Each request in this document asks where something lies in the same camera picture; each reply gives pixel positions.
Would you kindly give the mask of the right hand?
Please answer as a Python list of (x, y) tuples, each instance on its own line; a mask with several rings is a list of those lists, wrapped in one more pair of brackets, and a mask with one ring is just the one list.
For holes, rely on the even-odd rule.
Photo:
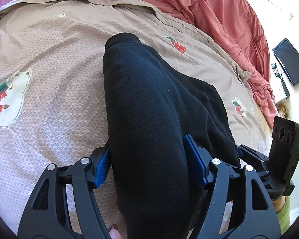
[(286, 202), (286, 197), (283, 195), (280, 195), (276, 200), (272, 200), (275, 212), (278, 213), (283, 208)]

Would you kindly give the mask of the left hand red nails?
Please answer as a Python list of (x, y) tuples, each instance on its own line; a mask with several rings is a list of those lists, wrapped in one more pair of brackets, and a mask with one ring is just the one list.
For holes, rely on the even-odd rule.
[(108, 227), (108, 233), (111, 239), (122, 239), (120, 232), (118, 231), (118, 227), (115, 223)]

